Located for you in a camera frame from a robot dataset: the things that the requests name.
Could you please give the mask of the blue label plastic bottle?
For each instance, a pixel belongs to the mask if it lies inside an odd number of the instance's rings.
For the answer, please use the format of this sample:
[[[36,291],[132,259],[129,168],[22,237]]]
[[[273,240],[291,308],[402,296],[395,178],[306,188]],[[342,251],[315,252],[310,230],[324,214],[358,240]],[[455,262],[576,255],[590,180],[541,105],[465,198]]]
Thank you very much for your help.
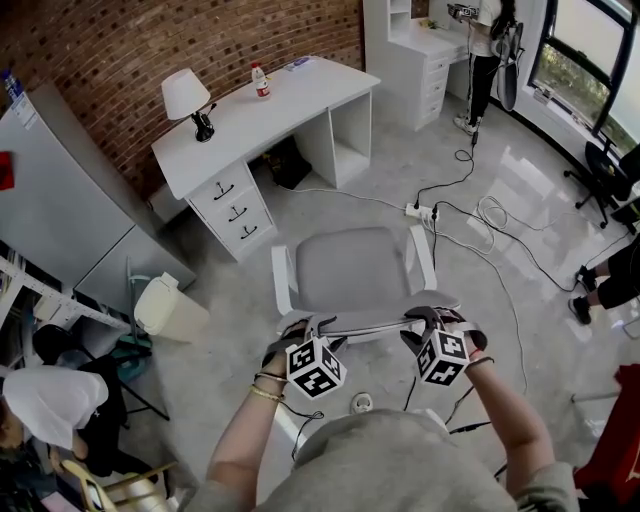
[[[0,72],[0,78],[4,84],[6,92],[12,102],[15,102],[24,92],[21,82],[13,75],[9,69]]]

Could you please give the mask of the black basket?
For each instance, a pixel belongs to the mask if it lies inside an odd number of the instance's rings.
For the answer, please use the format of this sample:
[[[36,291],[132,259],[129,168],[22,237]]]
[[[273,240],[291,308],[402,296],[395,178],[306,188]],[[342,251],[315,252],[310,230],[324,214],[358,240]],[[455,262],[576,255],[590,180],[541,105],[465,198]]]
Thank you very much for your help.
[[[262,158],[275,184],[288,190],[294,190],[312,171],[311,164],[300,153],[293,136],[274,145]]]

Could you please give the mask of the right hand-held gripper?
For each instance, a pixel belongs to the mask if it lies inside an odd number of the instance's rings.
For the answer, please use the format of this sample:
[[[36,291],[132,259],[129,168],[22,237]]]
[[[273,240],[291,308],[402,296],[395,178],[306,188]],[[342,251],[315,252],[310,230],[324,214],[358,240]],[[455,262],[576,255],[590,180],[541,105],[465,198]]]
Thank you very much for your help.
[[[416,358],[418,380],[422,384],[450,386],[469,364],[464,333],[451,324],[440,324],[438,312],[430,306],[411,308],[404,316],[424,323],[421,334],[400,331],[401,340]]]

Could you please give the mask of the black frame window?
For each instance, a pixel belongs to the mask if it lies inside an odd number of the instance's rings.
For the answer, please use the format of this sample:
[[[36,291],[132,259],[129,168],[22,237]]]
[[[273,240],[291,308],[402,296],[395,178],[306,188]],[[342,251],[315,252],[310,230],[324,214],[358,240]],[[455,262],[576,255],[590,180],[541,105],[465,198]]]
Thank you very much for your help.
[[[640,6],[545,0],[529,84],[623,156],[640,144]]]

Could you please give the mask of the cream trash bin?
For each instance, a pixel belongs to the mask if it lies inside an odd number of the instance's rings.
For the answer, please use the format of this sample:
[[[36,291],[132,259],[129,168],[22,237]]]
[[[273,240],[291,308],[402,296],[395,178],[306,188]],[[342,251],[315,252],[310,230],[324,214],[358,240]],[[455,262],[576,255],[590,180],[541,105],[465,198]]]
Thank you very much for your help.
[[[134,318],[148,335],[192,343],[210,319],[209,312],[178,289],[164,272],[149,281],[134,307]]]

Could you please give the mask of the black office chair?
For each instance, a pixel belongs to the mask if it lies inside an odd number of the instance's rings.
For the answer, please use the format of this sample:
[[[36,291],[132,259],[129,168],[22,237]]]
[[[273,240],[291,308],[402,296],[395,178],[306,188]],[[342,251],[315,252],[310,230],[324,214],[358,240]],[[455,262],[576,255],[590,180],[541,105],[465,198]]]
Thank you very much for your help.
[[[588,194],[582,201],[575,203],[577,210],[581,209],[590,199],[594,199],[602,215],[599,223],[601,229],[608,225],[605,211],[607,206],[618,208],[619,202],[624,202],[631,196],[632,188],[640,182],[640,143],[625,154],[617,163],[609,157],[612,141],[607,140],[600,148],[592,142],[585,146],[586,168],[577,172],[565,170],[565,178],[572,177],[581,183]]]

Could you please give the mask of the person's left hand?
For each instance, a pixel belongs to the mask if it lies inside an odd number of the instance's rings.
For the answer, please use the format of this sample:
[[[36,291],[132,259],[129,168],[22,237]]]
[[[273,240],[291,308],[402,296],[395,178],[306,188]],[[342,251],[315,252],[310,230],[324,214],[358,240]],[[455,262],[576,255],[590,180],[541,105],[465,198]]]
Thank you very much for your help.
[[[308,320],[301,319],[297,323],[287,327],[280,338],[271,343],[262,360],[261,370],[284,377],[287,372],[286,349],[301,345],[305,341]]]

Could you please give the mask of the white bookcase desk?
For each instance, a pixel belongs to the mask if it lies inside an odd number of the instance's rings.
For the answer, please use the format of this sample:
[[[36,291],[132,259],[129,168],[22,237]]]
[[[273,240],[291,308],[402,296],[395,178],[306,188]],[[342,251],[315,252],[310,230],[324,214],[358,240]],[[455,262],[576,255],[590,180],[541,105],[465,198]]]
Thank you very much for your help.
[[[413,131],[439,117],[450,67],[469,56],[470,34],[451,30],[446,0],[436,20],[414,18],[411,0],[363,0],[365,67],[379,78],[374,100]]]

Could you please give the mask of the red label plastic bottle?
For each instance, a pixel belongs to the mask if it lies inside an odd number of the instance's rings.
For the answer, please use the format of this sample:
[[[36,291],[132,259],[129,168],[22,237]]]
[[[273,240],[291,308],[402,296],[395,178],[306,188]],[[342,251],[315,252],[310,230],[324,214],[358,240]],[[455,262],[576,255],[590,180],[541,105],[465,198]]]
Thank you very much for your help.
[[[257,96],[261,99],[268,98],[270,96],[268,78],[256,62],[251,65],[251,76]]]

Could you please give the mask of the person's left forearm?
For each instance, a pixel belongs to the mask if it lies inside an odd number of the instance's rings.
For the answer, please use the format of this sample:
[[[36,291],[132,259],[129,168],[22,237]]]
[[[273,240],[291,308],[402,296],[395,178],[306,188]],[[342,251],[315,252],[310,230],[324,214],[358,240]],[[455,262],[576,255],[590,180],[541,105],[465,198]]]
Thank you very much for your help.
[[[206,479],[237,492],[252,509],[256,503],[259,470],[285,382],[259,376],[219,439]]]

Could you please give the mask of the white desk with drawers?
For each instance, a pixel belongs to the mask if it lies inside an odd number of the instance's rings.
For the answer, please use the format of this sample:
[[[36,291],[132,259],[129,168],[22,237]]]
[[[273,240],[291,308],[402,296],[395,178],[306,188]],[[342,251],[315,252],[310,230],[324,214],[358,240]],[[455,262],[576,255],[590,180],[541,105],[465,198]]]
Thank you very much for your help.
[[[324,58],[272,73],[272,93],[244,86],[218,101],[215,133],[189,121],[152,145],[166,182],[237,261],[277,233],[249,162],[293,137],[312,170],[336,189],[370,166],[372,92],[379,78]]]

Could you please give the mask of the white metal shelf rack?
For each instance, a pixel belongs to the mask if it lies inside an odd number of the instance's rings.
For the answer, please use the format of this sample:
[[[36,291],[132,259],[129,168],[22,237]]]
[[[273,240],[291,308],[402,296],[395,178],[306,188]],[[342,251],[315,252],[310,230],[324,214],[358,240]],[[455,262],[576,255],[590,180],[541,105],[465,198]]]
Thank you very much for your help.
[[[130,332],[128,317],[102,304],[86,303],[49,274],[0,241],[0,377],[40,362],[35,332],[46,325],[66,331],[79,327],[88,345],[107,351]]]

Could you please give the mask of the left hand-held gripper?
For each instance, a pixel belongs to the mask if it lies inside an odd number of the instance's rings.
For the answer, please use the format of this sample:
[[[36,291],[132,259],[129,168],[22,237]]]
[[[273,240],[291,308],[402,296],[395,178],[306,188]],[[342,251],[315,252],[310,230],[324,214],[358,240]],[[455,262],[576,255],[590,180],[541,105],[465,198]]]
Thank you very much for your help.
[[[348,346],[346,336],[331,339],[319,336],[337,320],[336,315],[317,314],[310,318],[310,331],[303,340],[286,348],[287,380],[310,400],[316,400],[339,389],[345,383],[347,370],[336,356]]]

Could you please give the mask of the teal folding stool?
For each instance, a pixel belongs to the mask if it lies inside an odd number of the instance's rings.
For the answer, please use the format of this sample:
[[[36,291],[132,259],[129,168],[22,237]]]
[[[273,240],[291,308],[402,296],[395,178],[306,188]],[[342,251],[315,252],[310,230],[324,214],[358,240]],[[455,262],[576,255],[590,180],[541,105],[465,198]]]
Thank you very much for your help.
[[[148,368],[152,356],[152,342],[147,334],[140,332],[134,317],[135,288],[138,281],[148,282],[144,275],[134,275],[131,258],[126,257],[126,285],[128,297],[128,318],[131,332],[121,336],[111,355],[117,363],[117,374],[121,381],[129,383],[140,377]]]

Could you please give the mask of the person's right hand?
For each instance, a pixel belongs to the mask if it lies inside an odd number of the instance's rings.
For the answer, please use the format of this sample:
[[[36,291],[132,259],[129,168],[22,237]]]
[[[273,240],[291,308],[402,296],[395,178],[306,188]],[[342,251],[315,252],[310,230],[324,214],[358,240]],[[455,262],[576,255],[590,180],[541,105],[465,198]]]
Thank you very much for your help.
[[[437,308],[436,311],[445,329],[464,340],[471,363],[486,356],[485,350],[488,345],[488,339],[476,323],[466,320],[458,311],[453,309]]]

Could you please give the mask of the light wooden stool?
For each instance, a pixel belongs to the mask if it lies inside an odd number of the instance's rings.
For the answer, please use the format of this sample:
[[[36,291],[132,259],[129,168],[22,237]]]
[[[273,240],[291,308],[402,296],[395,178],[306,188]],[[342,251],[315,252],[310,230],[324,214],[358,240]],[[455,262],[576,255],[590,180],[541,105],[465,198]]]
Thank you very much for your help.
[[[150,478],[169,476],[176,461],[164,464],[143,474],[130,473],[124,479],[102,486],[72,460],[63,460],[64,471],[73,476],[80,486],[83,512],[178,512],[177,499],[161,491]]]

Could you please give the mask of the white shade table lamp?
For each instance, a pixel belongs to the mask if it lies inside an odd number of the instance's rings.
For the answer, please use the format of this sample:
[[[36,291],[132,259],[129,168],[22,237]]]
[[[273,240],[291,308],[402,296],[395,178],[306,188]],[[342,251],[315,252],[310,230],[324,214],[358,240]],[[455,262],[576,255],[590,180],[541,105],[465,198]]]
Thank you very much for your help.
[[[189,117],[196,126],[196,140],[209,141],[215,130],[203,108],[211,94],[194,71],[185,68],[168,76],[161,83],[161,91],[167,118],[177,121]]]

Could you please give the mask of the red cabinet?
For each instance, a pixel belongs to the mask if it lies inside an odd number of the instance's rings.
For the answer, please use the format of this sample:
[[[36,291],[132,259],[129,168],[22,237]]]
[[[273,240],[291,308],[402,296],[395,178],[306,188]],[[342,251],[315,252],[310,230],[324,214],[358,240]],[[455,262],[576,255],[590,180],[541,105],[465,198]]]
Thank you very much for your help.
[[[589,462],[574,472],[577,489],[616,505],[640,496],[640,364],[615,374],[620,394]]]

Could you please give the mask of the grey refrigerator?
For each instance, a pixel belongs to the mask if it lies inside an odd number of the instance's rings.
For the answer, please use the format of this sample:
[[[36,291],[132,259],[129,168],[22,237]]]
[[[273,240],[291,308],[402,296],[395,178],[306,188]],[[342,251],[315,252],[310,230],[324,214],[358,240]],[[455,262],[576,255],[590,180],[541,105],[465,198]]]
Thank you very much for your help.
[[[0,191],[0,241],[98,303],[129,304],[126,274],[196,278],[160,218],[118,174],[61,93],[46,83],[0,118],[14,185]]]

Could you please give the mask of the white grey chair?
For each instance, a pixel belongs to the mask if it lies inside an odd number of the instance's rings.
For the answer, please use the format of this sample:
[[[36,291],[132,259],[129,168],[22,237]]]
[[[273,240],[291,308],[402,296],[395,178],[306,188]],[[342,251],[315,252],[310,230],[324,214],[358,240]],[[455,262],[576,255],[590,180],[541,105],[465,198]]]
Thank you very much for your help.
[[[276,328],[303,318],[330,318],[320,332],[352,344],[410,326],[405,312],[418,306],[457,309],[458,299],[438,290],[424,228],[409,228],[401,247],[390,229],[366,227],[311,236],[293,255],[271,248]]]

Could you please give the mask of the person's right forearm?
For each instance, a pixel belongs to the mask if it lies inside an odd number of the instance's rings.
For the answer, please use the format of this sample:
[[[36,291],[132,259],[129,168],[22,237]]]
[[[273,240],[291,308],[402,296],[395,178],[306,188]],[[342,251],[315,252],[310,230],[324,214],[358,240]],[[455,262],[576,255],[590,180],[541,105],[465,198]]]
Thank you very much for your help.
[[[538,470],[555,462],[549,432],[527,400],[500,379],[490,356],[470,362],[465,374],[505,449],[506,486],[516,494]]]

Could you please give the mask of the person's torso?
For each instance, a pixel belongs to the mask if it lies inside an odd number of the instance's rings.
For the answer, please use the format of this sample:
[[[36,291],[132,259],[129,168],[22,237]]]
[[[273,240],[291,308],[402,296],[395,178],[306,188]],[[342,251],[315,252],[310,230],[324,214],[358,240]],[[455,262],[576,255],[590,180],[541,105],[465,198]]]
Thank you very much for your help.
[[[256,512],[579,512],[571,467],[510,495],[433,419],[379,410],[331,421]]]

